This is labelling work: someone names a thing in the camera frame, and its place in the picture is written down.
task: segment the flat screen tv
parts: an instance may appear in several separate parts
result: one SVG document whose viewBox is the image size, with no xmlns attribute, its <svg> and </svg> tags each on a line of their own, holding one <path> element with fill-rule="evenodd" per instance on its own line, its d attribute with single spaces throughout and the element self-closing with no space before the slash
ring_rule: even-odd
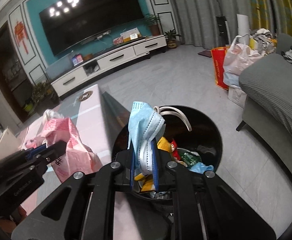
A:
<svg viewBox="0 0 292 240">
<path fill-rule="evenodd" d="M 60 0 L 39 16 L 54 55 L 116 25 L 143 18 L 138 0 Z"/>
</svg>

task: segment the metal bolt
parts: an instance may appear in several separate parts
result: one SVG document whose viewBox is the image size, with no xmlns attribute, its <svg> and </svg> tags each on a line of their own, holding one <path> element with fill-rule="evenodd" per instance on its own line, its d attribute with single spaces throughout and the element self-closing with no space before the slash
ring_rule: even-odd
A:
<svg viewBox="0 0 292 240">
<path fill-rule="evenodd" d="M 215 172 L 214 171 L 206 171 L 205 176 L 211 179 L 211 178 L 215 177 Z"/>
<path fill-rule="evenodd" d="M 119 162 L 113 162 L 110 164 L 110 166 L 113 168 L 113 169 L 117 169 L 120 167 L 120 163 Z"/>
<path fill-rule="evenodd" d="M 167 163 L 167 166 L 170 167 L 170 168 L 175 168 L 177 166 L 177 162 L 170 161 L 170 162 Z"/>
<path fill-rule="evenodd" d="M 75 179 L 81 179 L 84 176 L 84 174 L 81 171 L 77 171 L 74 173 Z"/>
</svg>

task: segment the red chinese knot decoration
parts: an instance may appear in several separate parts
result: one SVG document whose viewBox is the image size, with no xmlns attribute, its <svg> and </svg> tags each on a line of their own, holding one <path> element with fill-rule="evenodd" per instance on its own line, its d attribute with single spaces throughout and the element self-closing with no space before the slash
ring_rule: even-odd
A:
<svg viewBox="0 0 292 240">
<path fill-rule="evenodd" d="M 15 39 L 16 39 L 16 43 L 18 45 L 18 47 L 20 47 L 20 43 L 22 43 L 22 45 L 25 48 L 26 53 L 28 54 L 28 49 L 26 47 L 26 44 L 24 42 L 24 39 L 28 40 L 28 35 L 25 29 L 25 25 L 22 22 L 17 21 L 15 28 L 14 28 L 14 35 L 15 35 Z"/>
</svg>

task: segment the sofa armrest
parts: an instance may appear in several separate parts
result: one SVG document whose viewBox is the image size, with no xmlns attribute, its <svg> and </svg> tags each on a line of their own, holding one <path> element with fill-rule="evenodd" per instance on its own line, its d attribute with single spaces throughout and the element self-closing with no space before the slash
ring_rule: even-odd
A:
<svg viewBox="0 0 292 240">
<path fill-rule="evenodd" d="M 282 51 L 286 52 L 290 50 L 291 46 L 292 46 L 292 37 L 289 36 L 288 34 L 280 33 L 278 35 L 276 53 L 281 54 Z"/>
</svg>

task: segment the drawer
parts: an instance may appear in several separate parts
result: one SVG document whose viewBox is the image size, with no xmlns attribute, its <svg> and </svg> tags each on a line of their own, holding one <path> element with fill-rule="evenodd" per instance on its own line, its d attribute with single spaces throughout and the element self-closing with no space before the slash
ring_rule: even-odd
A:
<svg viewBox="0 0 292 240">
<path fill-rule="evenodd" d="M 67 93 L 73 88 L 77 87 L 81 82 L 87 78 L 85 70 L 80 67 L 73 72 L 61 77 L 58 81 L 53 82 L 52 86 L 56 90 L 58 96 Z"/>
<path fill-rule="evenodd" d="M 114 52 L 106 57 L 103 57 L 97 60 L 97 63 L 101 69 L 106 69 L 118 66 L 132 57 L 135 57 L 135 51 L 133 46 Z"/>
<path fill-rule="evenodd" d="M 145 53 L 147 51 L 151 51 L 153 49 L 161 48 L 166 46 L 166 39 L 165 37 L 159 37 L 157 39 L 152 39 L 150 41 L 145 41 L 142 43 L 139 43 L 137 45 L 134 45 L 134 50 L 136 55 L 140 55 L 142 53 Z"/>
</svg>

